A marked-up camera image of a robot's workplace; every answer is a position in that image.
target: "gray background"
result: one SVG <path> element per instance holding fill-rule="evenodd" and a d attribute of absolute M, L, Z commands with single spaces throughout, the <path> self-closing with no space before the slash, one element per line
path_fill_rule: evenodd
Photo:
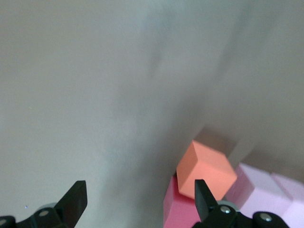
<path fill-rule="evenodd" d="M 0 214 L 86 180 L 77 227 L 162 227 L 195 137 L 303 181 L 303 27 L 301 0 L 1 1 Z"/>

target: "red block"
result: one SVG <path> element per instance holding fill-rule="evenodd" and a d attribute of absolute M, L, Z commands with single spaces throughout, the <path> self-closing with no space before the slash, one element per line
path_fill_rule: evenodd
<path fill-rule="evenodd" d="M 163 227 L 192 228 L 198 221 L 200 221 L 200 217 L 195 207 L 195 201 L 180 195 L 177 177 L 174 175 L 163 201 Z"/>

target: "foam block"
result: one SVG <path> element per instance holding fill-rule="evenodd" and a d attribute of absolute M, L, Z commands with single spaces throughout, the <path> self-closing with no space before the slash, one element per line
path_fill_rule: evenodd
<path fill-rule="evenodd" d="M 180 195 L 177 177 L 174 175 L 163 201 L 163 227 L 191 228 L 198 221 L 200 221 L 200 217 L 195 207 L 195 201 Z"/>
<path fill-rule="evenodd" d="M 236 181 L 225 154 L 192 141 L 176 169 L 180 194 L 194 199 L 194 181 L 204 179 L 216 200 Z"/>
<path fill-rule="evenodd" d="M 304 227 L 304 184 L 275 173 L 271 176 L 292 201 L 281 218 L 290 228 Z"/>
<path fill-rule="evenodd" d="M 236 168 L 237 181 L 226 194 L 247 217 L 256 211 L 269 211 L 282 216 L 291 204 L 270 174 L 245 164 Z"/>

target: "screw head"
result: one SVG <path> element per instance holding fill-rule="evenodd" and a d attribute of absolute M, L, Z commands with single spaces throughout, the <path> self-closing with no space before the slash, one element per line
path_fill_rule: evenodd
<path fill-rule="evenodd" d="M 1 219 L 0 220 L 0 226 L 4 225 L 6 223 L 6 219 Z"/>
<path fill-rule="evenodd" d="M 48 211 L 44 210 L 44 211 L 42 211 L 42 212 L 39 213 L 39 216 L 43 217 L 43 216 L 46 216 L 47 214 L 48 214 Z"/>
<path fill-rule="evenodd" d="M 218 201 L 218 205 L 220 206 L 230 206 L 232 207 L 236 212 L 240 212 L 239 208 L 234 204 L 234 203 L 231 203 L 230 201 L 226 201 L 226 200 L 219 200 Z"/>
<path fill-rule="evenodd" d="M 272 217 L 270 215 L 266 214 L 266 213 L 261 213 L 260 217 L 261 217 L 262 220 L 265 220 L 267 222 L 270 222 L 272 220 Z"/>
<path fill-rule="evenodd" d="M 221 206 L 220 210 L 226 214 L 229 214 L 231 212 L 231 210 L 229 209 L 229 207 L 226 206 Z"/>

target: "pink block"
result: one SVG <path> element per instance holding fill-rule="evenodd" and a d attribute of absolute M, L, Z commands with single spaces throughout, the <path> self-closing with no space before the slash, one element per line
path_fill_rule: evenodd
<path fill-rule="evenodd" d="M 290 228 L 304 227 L 304 184 L 275 173 L 271 176 L 292 201 L 282 219 Z"/>
<path fill-rule="evenodd" d="M 235 203 L 245 216 L 252 218 L 256 211 L 282 216 L 291 205 L 289 197 L 268 172 L 241 163 L 236 173 L 237 181 L 227 192 L 226 199 Z"/>
<path fill-rule="evenodd" d="M 163 227 L 192 228 L 198 221 L 200 221 L 200 217 L 195 207 L 195 201 L 180 195 L 177 177 L 174 175 L 163 201 Z"/>

